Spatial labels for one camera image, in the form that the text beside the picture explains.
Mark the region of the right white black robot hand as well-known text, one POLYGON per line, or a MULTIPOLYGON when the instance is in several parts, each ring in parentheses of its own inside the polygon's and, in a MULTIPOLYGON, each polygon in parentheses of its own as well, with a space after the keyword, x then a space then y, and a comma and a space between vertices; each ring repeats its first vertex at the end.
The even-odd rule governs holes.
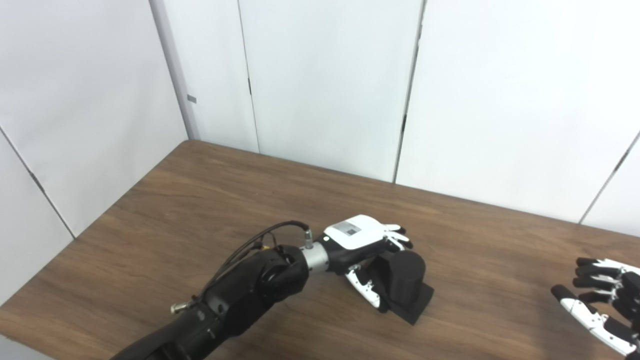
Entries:
POLYGON ((587 292, 574 294, 556 284, 550 292, 590 335, 626 360, 640 358, 640 269, 612 259, 579 257, 572 285, 587 292))

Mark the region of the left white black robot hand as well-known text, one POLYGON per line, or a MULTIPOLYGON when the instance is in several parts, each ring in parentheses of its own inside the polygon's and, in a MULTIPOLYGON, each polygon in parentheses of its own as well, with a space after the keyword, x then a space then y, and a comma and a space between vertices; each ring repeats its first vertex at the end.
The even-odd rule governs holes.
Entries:
POLYGON ((386 308, 366 265, 377 256, 413 249, 406 229, 359 214, 325 228, 318 240, 327 257, 327 272, 345 276, 354 289, 380 312, 386 308))

